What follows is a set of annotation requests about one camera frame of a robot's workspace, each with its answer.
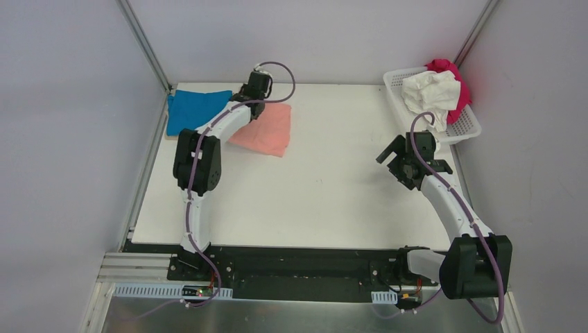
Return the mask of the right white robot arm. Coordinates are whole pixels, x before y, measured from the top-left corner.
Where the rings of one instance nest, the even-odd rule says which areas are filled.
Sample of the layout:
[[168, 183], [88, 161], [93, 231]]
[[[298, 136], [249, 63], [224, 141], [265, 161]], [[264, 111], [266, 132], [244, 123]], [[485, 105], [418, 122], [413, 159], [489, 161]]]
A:
[[399, 249], [392, 274], [402, 283], [418, 277], [439, 282], [449, 299], [498, 298], [505, 295], [512, 242], [491, 231], [465, 201], [453, 170], [435, 158], [436, 142], [428, 132], [396, 136], [377, 157], [390, 155], [389, 172], [409, 190], [430, 202], [451, 242], [445, 254], [423, 246]]

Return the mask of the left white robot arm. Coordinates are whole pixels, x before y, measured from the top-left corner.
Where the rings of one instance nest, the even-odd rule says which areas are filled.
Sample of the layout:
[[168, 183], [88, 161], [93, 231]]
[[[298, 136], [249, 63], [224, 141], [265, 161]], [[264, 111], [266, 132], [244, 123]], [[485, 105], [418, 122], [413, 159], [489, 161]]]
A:
[[179, 261], [209, 272], [213, 263], [205, 254], [210, 245], [209, 202], [222, 176], [222, 145], [265, 111], [273, 90], [273, 76], [256, 67], [237, 92], [199, 93], [193, 109], [204, 119], [178, 132], [172, 174], [184, 203]]

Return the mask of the salmon pink t shirt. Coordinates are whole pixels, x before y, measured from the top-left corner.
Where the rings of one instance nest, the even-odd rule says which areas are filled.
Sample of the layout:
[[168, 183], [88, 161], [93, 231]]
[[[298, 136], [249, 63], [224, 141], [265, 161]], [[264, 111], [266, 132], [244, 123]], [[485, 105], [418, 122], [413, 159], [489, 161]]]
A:
[[267, 104], [258, 119], [236, 131], [228, 142], [256, 153], [283, 157], [291, 139], [291, 106]]

